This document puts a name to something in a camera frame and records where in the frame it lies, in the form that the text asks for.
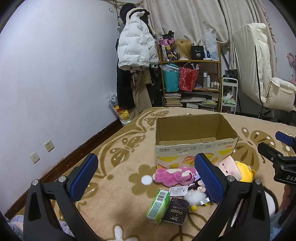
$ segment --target plastic bag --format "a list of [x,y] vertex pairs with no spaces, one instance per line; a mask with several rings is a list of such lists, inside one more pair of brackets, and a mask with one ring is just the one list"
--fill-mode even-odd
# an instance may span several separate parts
[[167,71],[167,72],[179,72],[179,67],[175,67],[173,65],[170,65],[170,64],[165,64],[165,65],[161,65],[160,66],[164,71]]
[[224,92],[223,97],[222,97],[222,102],[224,104],[236,104],[231,90],[227,90]]
[[205,33],[205,47],[210,52],[211,59],[213,61],[219,61],[219,51],[217,44],[217,35],[211,33]]
[[112,95],[107,97],[108,102],[112,106],[113,110],[115,111],[116,115],[119,117],[123,126],[127,125],[132,121],[131,116],[127,109],[120,108],[118,106],[117,95],[112,92]]

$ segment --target cardboard box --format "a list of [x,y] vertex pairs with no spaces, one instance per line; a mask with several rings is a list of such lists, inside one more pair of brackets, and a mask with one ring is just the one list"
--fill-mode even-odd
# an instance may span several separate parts
[[231,155],[239,136],[221,114],[158,118],[155,131],[157,168],[194,166],[198,153],[212,162]]

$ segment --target blue gripper pad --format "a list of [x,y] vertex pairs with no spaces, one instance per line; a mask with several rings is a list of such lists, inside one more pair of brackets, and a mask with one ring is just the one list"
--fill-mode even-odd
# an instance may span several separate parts
[[213,166],[203,153],[196,155],[194,166],[205,184],[206,190],[211,196],[211,199],[215,203],[221,203],[227,189],[227,184],[225,184],[225,175],[218,167]]
[[94,173],[98,169],[98,157],[89,153],[80,166],[75,167],[68,176],[67,191],[72,202],[79,201]]
[[286,135],[285,133],[282,133],[280,131],[278,131],[276,133],[276,139],[284,144],[286,144],[287,146],[294,146],[295,142],[294,142],[294,138],[290,137],[288,135]]

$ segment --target black box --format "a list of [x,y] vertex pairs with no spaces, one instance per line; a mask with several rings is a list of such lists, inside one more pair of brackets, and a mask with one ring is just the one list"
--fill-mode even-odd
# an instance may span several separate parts
[[189,203],[184,199],[172,198],[168,210],[166,211],[163,221],[183,225],[188,213]]
[[193,60],[203,60],[205,58],[205,51],[203,46],[192,46],[191,57]]

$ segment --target teal bag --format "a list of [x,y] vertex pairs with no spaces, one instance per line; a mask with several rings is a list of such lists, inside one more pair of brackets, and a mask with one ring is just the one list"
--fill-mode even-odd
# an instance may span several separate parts
[[178,92],[179,90],[179,71],[163,71],[166,92]]

